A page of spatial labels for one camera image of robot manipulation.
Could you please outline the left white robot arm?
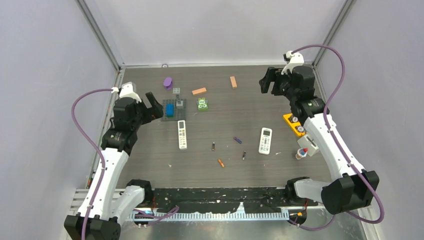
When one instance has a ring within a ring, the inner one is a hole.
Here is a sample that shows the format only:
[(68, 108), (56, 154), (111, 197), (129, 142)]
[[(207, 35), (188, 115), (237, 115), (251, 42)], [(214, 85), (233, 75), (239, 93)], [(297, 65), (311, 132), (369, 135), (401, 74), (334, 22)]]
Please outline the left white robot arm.
[(134, 208), (148, 207), (153, 202), (151, 183), (140, 179), (131, 180), (122, 195), (113, 199), (121, 172), (138, 140), (139, 128), (163, 117), (163, 106), (153, 93), (145, 96), (150, 107), (135, 92), (120, 93), (100, 145), (75, 122), (100, 160), (82, 205), (76, 214), (65, 218), (64, 228), (72, 240), (118, 240)]

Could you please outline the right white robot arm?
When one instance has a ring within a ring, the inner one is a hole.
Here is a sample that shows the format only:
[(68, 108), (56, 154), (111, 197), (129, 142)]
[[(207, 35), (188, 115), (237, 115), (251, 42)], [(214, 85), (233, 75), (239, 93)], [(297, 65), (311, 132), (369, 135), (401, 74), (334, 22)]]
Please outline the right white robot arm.
[(373, 192), (380, 182), (375, 171), (366, 170), (343, 143), (325, 102), (315, 95), (315, 75), (308, 66), (296, 66), (283, 72), (282, 68), (268, 67), (259, 80), (261, 93), (288, 99), (291, 113), (306, 134), (301, 148), (317, 147), (326, 161), (331, 182), (297, 177), (287, 181), (285, 198), (291, 205), (304, 199), (322, 203), (332, 215), (368, 207)]

